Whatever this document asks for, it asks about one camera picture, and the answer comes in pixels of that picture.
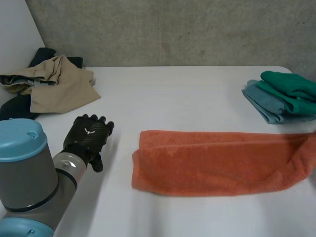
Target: white table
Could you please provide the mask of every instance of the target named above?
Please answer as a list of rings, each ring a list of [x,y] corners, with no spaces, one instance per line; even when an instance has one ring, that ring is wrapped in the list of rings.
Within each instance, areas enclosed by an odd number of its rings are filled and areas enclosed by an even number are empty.
[[[106,116],[115,123],[102,157],[90,168],[57,237],[315,237],[316,174],[293,188],[238,197],[162,197],[133,190],[132,153],[143,130],[305,133],[316,122],[268,125],[241,90],[263,71],[282,67],[87,68],[101,99],[38,122],[52,155],[74,119]]]

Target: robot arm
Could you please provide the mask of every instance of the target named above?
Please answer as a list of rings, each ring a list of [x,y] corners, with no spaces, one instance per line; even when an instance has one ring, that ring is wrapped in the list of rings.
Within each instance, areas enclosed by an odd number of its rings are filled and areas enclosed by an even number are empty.
[[[114,128],[105,120],[78,117],[53,159],[39,123],[0,121],[0,199],[7,210],[0,237],[54,235],[88,164],[103,169],[100,152]]]

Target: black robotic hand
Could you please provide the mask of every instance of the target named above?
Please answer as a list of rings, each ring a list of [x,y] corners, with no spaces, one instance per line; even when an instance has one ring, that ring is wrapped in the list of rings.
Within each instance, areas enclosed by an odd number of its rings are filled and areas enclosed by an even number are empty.
[[[105,124],[104,116],[83,115],[77,117],[64,141],[64,150],[80,157],[86,165],[90,163],[95,172],[103,170],[100,152],[112,134],[114,123]]]

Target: beige pants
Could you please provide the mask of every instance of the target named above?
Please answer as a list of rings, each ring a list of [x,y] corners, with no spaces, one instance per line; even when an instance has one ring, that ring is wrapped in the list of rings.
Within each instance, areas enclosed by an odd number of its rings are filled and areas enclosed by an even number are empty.
[[[12,75],[56,83],[30,86],[27,82],[20,82],[3,85],[11,93],[31,94],[30,110],[33,113],[66,113],[101,98],[92,87],[93,72],[77,68],[65,56],[55,56],[33,68],[7,74]]]

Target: blue towel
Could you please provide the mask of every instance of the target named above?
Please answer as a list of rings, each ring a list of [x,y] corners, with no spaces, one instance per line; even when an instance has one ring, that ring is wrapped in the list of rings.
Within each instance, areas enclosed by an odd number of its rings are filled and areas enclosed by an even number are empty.
[[[286,112],[285,103],[282,98],[273,95],[257,86],[256,80],[250,80],[245,87],[245,93],[262,108],[274,114],[281,115]]]
[[[256,85],[255,80],[250,80],[242,90],[243,95],[257,109],[260,115],[269,124],[290,123],[298,121],[311,121],[316,115],[300,116],[286,114],[283,99],[261,89]]]

